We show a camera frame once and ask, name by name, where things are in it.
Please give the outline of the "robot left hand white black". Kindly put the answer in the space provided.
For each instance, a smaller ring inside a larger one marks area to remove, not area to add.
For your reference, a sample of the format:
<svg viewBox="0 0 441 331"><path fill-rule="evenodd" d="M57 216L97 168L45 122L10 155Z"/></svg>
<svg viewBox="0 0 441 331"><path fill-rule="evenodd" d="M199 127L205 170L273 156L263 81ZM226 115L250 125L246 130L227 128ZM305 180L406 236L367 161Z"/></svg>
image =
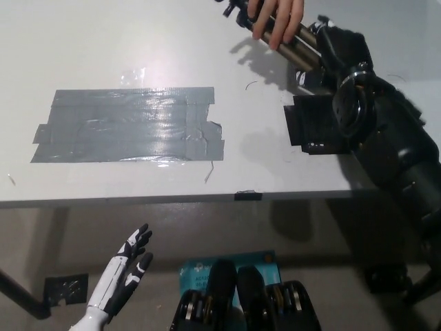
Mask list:
<svg viewBox="0 0 441 331"><path fill-rule="evenodd" d="M152 231L148 224L135 230L110 259L88 302L109 317L116 316L133 295L149 268L153 254L145 250Z"/></svg>

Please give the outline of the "person's bare hand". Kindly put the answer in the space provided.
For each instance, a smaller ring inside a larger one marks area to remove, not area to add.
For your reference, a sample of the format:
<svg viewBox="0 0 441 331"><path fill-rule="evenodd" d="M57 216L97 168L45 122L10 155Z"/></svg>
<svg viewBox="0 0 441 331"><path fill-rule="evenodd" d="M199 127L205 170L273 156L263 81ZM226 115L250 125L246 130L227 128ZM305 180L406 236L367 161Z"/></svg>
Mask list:
<svg viewBox="0 0 441 331"><path fill-rule="evenodd" d="M303 0L251 0L247 15L255 20L252 29L254 39L260 39L267 22L276 14L269 39L269 47L276 50L281 43L289 43L295 36L304 15Z"/></svg>

